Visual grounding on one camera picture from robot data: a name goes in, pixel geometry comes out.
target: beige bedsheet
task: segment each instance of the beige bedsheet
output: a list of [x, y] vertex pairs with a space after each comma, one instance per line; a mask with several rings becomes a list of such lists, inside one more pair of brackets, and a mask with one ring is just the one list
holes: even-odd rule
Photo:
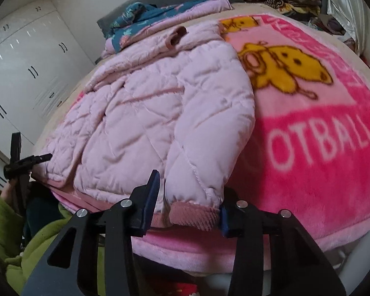
[[[205, 21], [206, 19], [227, 19], [230, 17], [240, 16], [240, 15], [248, 15], [248, 14], [260, 14], [260, 13], [271, 13], [278, 16], [281, 16], [278, 12], [274, 9], [265, 6], [264, 4], [255, 4], [255, 3], [235, 3], [233, 4], [234, 10], [224, 11], [217, 14], [210, 14], [206, 17], [202, 17], [199, 19], [195, 19], [192, 21], [188, 21], [184, 23], [184, 26], [189, 26], [201, 21]], [[344, 43], [338, 41], [335, 37], [329, 35], [328, 33], [316, 31], [313, 29], [309, 29], [315, 35], [319, 35], [325, 41], [333, 44], [340, 52], [342, 57], [348, 62], [351, 63], [353, 68], [360, 72], [366, 80], [369, 82], [369, 89], [370, 89], [370, 69], [359, 59], [359, 57], [352, 52]], [[94, 71], [105, 61], [109, 58], [101, 61], [85, 78], [79, 81], [77, 88], [71, 93], [68, 99], [60, 106], [60, 108], [52, 115], [49, 122], [46, 124], [40, 138], [38, 139], [37, 143], [34, 146], [34, 152], [36, 154], [43, 154], [41, 149], [43, 144], [51, 131], [53, 131], [57, 125], [63, 120], [63, 117], [68, 112], [71, 107], [71, 104], [77, 99], [79, 93], [83, 90], [83, 87], [89, 79], [91, 78]]]

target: person's hand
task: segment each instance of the person's hand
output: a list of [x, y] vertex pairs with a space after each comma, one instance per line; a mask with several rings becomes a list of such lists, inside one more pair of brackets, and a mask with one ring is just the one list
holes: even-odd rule
[[12, 179], [7, 182], [0, 195], [1, 199], [10, 207], [12, 207], [12, 193], [15, 189], [16, 181], [16, 179]]

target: red object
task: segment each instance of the red object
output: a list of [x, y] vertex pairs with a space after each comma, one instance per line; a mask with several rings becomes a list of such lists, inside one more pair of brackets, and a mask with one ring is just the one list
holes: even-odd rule
[[148, 284], [157, 296], [193, 296], [198, 295], [194, 284], [176, 283], [158, 279], [147, 279]]

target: white lettering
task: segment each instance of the white lettering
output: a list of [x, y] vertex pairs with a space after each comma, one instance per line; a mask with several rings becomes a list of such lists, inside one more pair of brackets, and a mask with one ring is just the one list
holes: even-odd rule
[[359, 132], [357, 131], [357, 129], [355, 127], [354, 121], [352, 121], [352, 119], [349, 115], [346, 115], [346, 117], [347, 117], [349, 123], [351, 124], [352, 129], [354, 130], [354, 132], [356, 134], [356, 138], [358, 139], [359, 146], [361, 147], [361, 149], [366, 148], [368, 146], [369, 142], [367, 140], [362, 141], [362, 139], [360, 137], [360, 134], [359, 134]]
[[307, 146], [306, 137], [304, 136], [304, 129], [307, 127], [305, 122], [298, 122], [294, 123], [293, 125], [289, 125], [288, 129], [298, 136], [300, 145], [302, 146], [304, 155], [306, 156], [308, 164], [311, 166], [313, 164], [313, 158], [310, 155], [310, 151]]
[[[273, 152], [273, 141], [277, 137], [281, 137], [284, 140], [285, 146], [287, 147], [288, 158], [284, 162], [277, 161]], [[281, 172], [288, 172], [291, 170], [293, 162], [295, 160], [295, 152], [290, 142], [289, 135], [286, 132], [280, 129], [273, 129], [272, 131], [270, 131], [269, 136], [267, 138], [267, 152], [269, 153], [270, 160], [274, 168]]]
[[[325, 161], [332, 160], [336, 156], [337, 145], [334, 139], [329, 135], [328, 125], [324, 120], [315, 118], [310, 119], [309, 124], [311, 127], [311, 131], [313, 131], [315, 139], [318, 140], [322, 158]], [[317, 125], [322, 127], [323, 130], [318, 130]]]
[[340, 145], [342, 147], [342, 152], [344, 152], [344, 144], [348, 142], [350, 144], [350, 147], [352, 151], [355, 150], [354, 143], [352, 142], [352, 139], [346, 129], [346, 127], [335, 117], [332, 117], [332, 122], [334, 124], [334, 127], [336, 129], [337, 137], [339, 138]]
[[366, 133], [366, 135], [367, 135], [367, 137], [369, 138], [369, 141], [370, 141], [370, 130], [362, 122], [362, 120], [360, 119], [359, 115], [356, 115], [356, 118], [358, 119], [359, 123], [361, 124], [363, 130], [365, 131], [365, 133]]

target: yellow cartoon dog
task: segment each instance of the yellow cartoon dog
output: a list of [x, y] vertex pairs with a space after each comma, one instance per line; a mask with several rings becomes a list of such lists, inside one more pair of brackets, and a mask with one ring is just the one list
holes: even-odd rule
[[[332, 77], [321, 62], [314, 57], [292, 46], [265, 47], [266, 43], [245, 43], [238, 56], [250, 76], [254, 89], [267, 87], [269, 84], [283, 93], [300, 93], [317, 100], [318, 95], [313, 91], [302, 89], [295, 77], [308, 82], [333, 84]], [[252, 55], [257, 65], [252, 65], [248, 56]]]

